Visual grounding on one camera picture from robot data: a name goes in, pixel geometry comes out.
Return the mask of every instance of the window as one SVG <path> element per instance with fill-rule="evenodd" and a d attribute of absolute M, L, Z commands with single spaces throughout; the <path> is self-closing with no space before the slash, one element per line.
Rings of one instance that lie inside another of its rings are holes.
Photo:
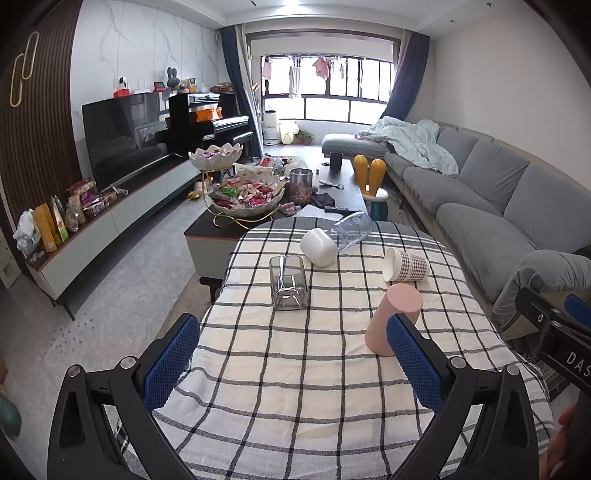
<path fill-rule="evenodd" d="M 359 57 L 332 58 L 329 77 L 316 75 L 320 57 L 270 56 L 271 80 L 262 85 L 264 110 L 275 110 L 279 119 L 327 120 L 374 124 L 382 115 L 396 74 L 396 65 L 388 61 Z M 300 97 L 290 99 L 290 68 L 300 65 Z"/>

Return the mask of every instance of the wooden panel wall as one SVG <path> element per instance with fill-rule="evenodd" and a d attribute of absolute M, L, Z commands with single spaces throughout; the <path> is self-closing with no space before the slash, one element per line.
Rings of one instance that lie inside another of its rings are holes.
<path fill-rule="evenodd" d="M 82 178 L 70 112 L 70 60 L 76 21 L 82 0 L 62 0 L 36 27 L 39 42 L 33 73 L 22 80 L 23 57 L 17 61 L 10 106 L 11 63 L 0 78 L 0 176 L 10 214 L 15 222 L 23 210 L 64 197 L 66 189 Z M 33 40 L 24 59 L 30 72 Z M 27 39 L 20 51 L 25 53 Z"/>

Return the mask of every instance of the black mug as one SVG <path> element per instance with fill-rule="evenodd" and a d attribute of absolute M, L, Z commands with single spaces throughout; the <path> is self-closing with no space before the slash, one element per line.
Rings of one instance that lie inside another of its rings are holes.
<path fill-rule="evenodd" d="M 331 153 L 330 154 L 330 171 L 333 173 L 340 172 L 340 168 L 343 166 L 343 154 L 342 153 Z"/>

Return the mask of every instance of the blanket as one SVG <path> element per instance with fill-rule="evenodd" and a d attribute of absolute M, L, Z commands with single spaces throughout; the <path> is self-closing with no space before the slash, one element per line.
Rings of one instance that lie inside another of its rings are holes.
<path fill-rule="evenodd" d="M 457 175 L 456 160 L 441 145 L 435 143 L 439 125 L 432 120 L 409 124 L 391 116 L 385 116 L 358 136 L 376 142 L 386 141 L 405 160 L 417 167 L 438 170 L 444 175 Z"/>

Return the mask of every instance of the potted plant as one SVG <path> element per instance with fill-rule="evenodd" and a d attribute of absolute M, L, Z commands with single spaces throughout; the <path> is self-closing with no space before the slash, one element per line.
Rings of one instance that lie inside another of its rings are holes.
<path fill-rule="evenodd" d="M 306 130 L 300 130 L 294 136 L 294 143 L 296 145 L 312 145 L 312 140 L 314 140 L 314 137 Z"/>

